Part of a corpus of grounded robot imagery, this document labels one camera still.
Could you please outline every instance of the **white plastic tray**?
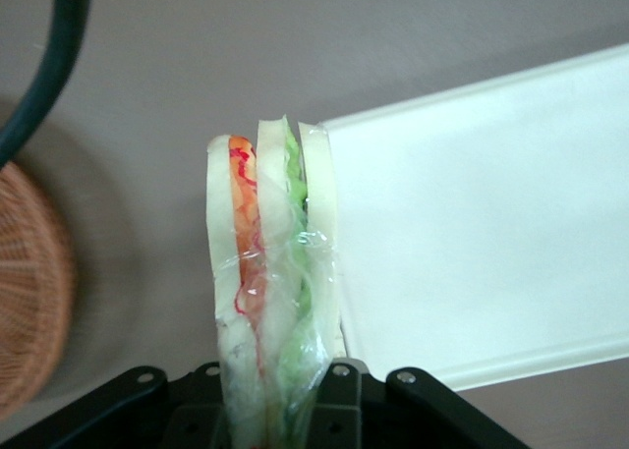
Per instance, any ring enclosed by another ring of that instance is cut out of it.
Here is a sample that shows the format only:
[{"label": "white plastic tray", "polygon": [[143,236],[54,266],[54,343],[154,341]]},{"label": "white plastic tray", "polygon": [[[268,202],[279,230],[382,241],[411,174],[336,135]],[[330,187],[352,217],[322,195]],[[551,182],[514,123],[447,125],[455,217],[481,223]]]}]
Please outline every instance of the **white plastic tray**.
[{"label": "white plastic tray", "polygon": [[465,389],[629,356],[629,45],[324,125],[372,374]]}]

